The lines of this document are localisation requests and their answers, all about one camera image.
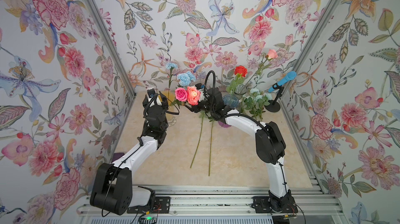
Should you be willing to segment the blue carnation stem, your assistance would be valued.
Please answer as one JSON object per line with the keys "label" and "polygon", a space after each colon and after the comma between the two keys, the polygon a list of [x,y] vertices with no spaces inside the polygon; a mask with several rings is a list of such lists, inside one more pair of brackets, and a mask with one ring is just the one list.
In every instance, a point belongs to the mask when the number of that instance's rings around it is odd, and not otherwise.
{"label": "blue carnation stem", "polygon": [[[165,68],[169,72],[169,79],[168,79],[168,90],[171,90],[171,85],[173,82],[173,76],[174,76],[174,71],[178,69],[178,65],[173,62],[168,62],[165,65]],[[189,86],[192,82],[196,81],[195,75],[191,71],[186,71],[186,72],[181,72],[181,73],[176,73],[175,74],[176,79],[178,80],[178,85],[179,87],[187,87]]]}

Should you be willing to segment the clear glass vase with twine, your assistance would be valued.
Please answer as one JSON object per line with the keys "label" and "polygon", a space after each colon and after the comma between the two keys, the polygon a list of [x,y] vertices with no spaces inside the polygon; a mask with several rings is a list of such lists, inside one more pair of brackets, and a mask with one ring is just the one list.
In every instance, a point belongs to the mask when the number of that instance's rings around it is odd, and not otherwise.
{"label": "clear glass vase with twine", "polygon": [[248,87],[244,84],[238,84],[234,89],[234,96],[237,98],[239,104],[242,103],[245,94],[248,92]]}

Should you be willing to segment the small red rose stem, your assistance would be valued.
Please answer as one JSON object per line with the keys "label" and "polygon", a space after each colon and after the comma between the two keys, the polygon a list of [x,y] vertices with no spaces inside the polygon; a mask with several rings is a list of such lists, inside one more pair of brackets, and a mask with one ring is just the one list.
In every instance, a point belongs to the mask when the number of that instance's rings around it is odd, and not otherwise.
{"label": "small red rose stem", "polygon": [[239,85],[243,84],[247,73],[248,73],[248,70],[246,67],[244,67],[242,65],[235,67],[234,73],[233,73],[234,77],[231,80],[230,84],[227,86],[226,91],[230,94],[233,94],[235,92],[236,88]]}

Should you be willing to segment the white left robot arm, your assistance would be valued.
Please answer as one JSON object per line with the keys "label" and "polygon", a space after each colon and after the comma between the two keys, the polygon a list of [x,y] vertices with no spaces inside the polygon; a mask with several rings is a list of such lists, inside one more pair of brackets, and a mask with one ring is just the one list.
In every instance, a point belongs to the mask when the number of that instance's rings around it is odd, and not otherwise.
{"label": "white left robot arm", "polygon": [[134,186],[132,180],[134,173],[166,138],[168,99],[162,94],[147,96],[143,105],[145,121],[139,143],[113,163],[100,165],[96,172],[90,205],[106,211],[103,217],[109,213],[122,215],[130,208],[147,213],[155,207],[155,191]]}

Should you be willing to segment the magenta pink rose stem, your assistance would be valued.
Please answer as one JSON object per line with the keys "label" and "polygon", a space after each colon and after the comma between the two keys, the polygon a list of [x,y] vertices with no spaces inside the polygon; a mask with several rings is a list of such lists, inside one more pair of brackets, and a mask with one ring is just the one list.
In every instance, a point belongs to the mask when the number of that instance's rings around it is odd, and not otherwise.
{"label": "magenta pink rose stem", "polygon": [[177,105],[179,108],[180,106],[183,106],[188,100],[188,92],[185,88],[183,87],[178,87],[175,90],[175,100],[174,103]]}

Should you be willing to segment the yellow fluted glass vase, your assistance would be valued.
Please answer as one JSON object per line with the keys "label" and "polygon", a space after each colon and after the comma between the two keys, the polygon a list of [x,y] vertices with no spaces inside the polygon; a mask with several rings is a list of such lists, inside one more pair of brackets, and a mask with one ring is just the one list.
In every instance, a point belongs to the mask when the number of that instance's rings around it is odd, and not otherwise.
{"label": "yellow fluted glass vase", "polygon": [[[175,94],[169,90],[164,90],[161,92],[163,95],[165,95],[168,99],[168,111],[169,112],[178,112],[175,106],[173,105],[173,101],[175,100]],[[177,117],[176,115],[166,113],[166,119],[168,121],[168,124],[170,127],[174,126],[177,122]]]}

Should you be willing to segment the purple blue glass vase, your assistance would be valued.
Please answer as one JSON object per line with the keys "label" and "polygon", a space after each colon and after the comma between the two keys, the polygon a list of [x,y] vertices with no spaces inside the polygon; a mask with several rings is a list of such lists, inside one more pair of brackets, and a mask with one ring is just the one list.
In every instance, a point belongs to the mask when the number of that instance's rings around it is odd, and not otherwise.
{"label": "purple blue glass vase", "polygon": [[[225,105],[227,105],[233,109],[239,105],[239,99],[234,95],[227,94],[222,99],[223,99]],[[223,122],[219,122],[218,124],[222,128],[230,128],[231,127],[230,125],[227,125]]]}

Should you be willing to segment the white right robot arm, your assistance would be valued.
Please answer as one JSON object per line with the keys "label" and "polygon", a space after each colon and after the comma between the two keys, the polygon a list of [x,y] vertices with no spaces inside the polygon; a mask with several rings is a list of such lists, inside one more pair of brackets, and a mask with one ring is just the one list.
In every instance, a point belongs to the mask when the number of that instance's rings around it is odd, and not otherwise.
{"label": "white right robot arm", "polygon": [[284,172],[284,155],[286,144],[275,122],[264,123],[255,120],[236,109],[225,105],[223,96],[217,88],[195,86],[201,92],[201,100],[190,106],[192,112],[204,111],[217,122],[236,127],[255,139],[256,154],[268,170],[269,190],[267,196],[253,197],[251,208],[259,213],[299,212],[292,196]]}

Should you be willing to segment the coral red rose stem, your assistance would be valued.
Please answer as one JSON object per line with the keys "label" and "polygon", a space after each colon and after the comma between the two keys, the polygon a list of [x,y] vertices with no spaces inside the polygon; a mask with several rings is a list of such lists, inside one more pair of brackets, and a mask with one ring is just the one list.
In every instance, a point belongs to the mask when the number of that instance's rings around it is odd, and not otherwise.
{"label": "coral red rose stem", "polygon": [[201,95],[201,91],[199,91],[195,86],[189,86],[187,88],[187,101],[190,105],[198,105]]}

